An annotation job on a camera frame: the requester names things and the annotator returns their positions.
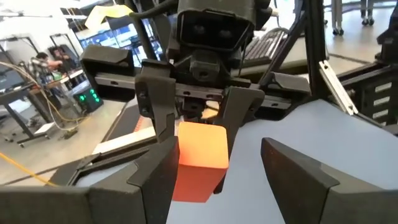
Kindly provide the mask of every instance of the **person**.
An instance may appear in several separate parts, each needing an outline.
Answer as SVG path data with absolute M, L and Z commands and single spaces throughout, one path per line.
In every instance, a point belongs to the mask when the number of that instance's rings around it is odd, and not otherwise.
M 27 67 L 36 81 L 45 85 L 53 81 L 51 71 L 56 70 L 60 65 L 62 65 L 61 60 L 50 60 L 46 53 L 40 52 L 28 61 Z
M 61 48 L 55 49 L 53 53 L 56 60 L 63 62 L 63 65 L 58 68 L 60 73 L 67 73 L 76 68 L 76 63 Z

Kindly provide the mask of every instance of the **orange cube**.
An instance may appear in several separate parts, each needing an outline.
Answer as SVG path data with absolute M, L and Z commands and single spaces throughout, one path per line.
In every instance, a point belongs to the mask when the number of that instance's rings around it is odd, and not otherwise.
M 206 202 L 228 169 L 224 127 L 182 122 L 178 127 L 180 159 L 173 200 Z

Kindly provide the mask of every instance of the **gray table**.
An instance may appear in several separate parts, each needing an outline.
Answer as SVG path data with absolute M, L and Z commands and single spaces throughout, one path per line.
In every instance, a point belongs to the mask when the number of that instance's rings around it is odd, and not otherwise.
M 223 192 L 207 203 L 172 202 L 167 223 L 284 223 L 262 166 L 264 137 L 381 188 L 398 189 L 398 139 L 324 101 L 315 101 L 282 121 L 243 126 L 235 140 Z

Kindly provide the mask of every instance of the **workbench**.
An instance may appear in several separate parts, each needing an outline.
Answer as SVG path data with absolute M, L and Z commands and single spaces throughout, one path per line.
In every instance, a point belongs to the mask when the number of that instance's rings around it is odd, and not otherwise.
M 262 165 L 262 138 L 274 138 L 383 189 L 398 189 L 398 139 L 318 100 L 281 121 L 245 124 L 236 136 L 222 193 L 212 195 L 207 203 L 172 202 L 167 223 L 284 223 Z M 51 181 L 65 184 L 79 162 L 61 167 Z
M 44 106 L 41 105 L 32 95 L 30 95 L 30 88 L 31 86 L 19 86 L 15 88 L 14 90 L 4 93 L 0 95 L 0 105 L 4 105 L 5 109 L 8 110 L 9 114 L 11 117 L 16 121 L 16 123 L 22 128 L 24 131 L 24 134 L 27 135 L 27 138 L 19 140 L 17 144 L 20 145 L 20 147 L 24 147 L 24 143 L 33 139 L 41 138 L 41 137 L 46 137 L 47 136 L 47 131 L 54 126 L 54 123 L 51 122 L 49 119 L 48 115 L 46 112 L 43 110 Z M 28 97 L 30 99 L 30 102 L 33 104 L 33 106 L 36 108 L 36 110 L 39 112 L 41 117 L 43 117 L 44 121 L 46 122 L 45 125 L 43 125 L 39 130 L 37 130 L 35 133 L 32 133 L 30 129 L 27 127 L 25 122 L 21 120 L 18 114 L 14 112 L 14 110 L 9 106 L 10 103 L 20 100 L 23 97 Z

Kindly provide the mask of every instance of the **keyboard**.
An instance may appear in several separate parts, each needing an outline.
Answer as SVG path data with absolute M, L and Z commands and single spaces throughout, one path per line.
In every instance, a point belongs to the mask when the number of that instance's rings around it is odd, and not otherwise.
M 262 37 L 253 39 L 246 47 L 242 68 L 270 63 L 285 34 L 283 30 L 270 31 Z

